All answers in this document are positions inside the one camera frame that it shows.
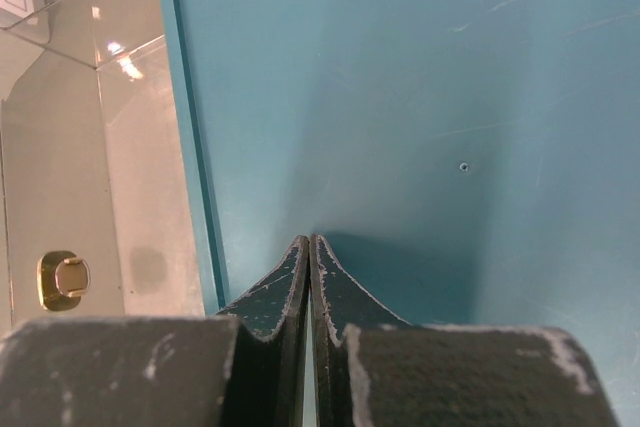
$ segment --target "blue surface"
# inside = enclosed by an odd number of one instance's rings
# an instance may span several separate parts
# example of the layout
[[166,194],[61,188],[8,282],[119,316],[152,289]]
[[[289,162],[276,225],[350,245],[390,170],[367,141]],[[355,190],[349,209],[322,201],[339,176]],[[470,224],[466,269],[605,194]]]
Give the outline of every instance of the blue surface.
[[571,331],[640,425],[640,0],[180,6],[229,299],[325,233],[412,322]]

